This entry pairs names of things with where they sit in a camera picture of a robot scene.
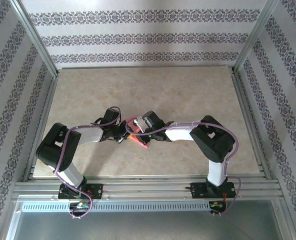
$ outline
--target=striped wallpaper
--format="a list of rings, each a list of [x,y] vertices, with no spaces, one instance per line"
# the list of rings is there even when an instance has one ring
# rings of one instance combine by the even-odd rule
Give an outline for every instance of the striped wallpaper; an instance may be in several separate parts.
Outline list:
[[[296,227],[296,1],[279,1],[239,75]]]
[[[72,68],[232,66],[266,0],[22,2],[56,66]]]
[[[22,180],[52,76],[8,0],[0,0],[0,229]]]

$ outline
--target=patterned wallpaper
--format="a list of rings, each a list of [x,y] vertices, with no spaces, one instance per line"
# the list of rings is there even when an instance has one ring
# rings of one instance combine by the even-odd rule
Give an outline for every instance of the patterned wallpaper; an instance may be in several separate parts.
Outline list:
[[[22,2],[56,66],[69,68],[232,66],[266,0]]]
[[[296,226],[296,1],[280,1],[239,72]]]
[[[0,229],[22,180],[52,76],[8,0],[0,0]]]

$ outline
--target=pink object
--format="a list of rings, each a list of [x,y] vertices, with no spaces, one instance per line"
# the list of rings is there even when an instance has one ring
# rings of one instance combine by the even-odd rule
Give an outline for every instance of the pink object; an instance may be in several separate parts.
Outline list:
[[[129,117],[127,119],[124,119],[124,121],[128,122],[129,120],[136,118],[137,116],[132,116]],[[134,133],[138,133],[140,132],[140,128],[138,126],[133,125],[133,122],[128,124],[129,127],[131,127],[131,129],[133,130]],[[137,137],[135,135],[131,135],[130,138],[131,140],[133,140],[134,142],[138,143],[139,145],[143,146],[144,148],[148,148],[149,144],[144,145],[142,142],[139,142],[139,140],[137,139]]]

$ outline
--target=perforated metal strip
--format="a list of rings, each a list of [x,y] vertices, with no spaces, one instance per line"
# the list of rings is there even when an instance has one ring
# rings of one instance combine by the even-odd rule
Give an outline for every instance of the perforated metal strip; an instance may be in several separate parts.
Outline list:
[[[24,202],[22,212],[66,212],[68,202]],[[94,202],[92,212],[179,212],[209,211],[208,201]]]

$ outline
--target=marble surface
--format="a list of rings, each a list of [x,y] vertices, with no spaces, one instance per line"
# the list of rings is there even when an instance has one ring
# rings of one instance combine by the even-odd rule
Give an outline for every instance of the marble surface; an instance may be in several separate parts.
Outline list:
[[[238,137],[228,173],[259,172],[229,69],[221,67],[102,68],[62,70],[45,134],[54,123],[86,125],[119,106],[123,119],[153,110],[164,122],[198,121],[212,115]],[[206,174],[208,160],[193,141],[126,140],[78,146],[73,163],[84,176]],[[37,160],[34,177],[52,177]]]

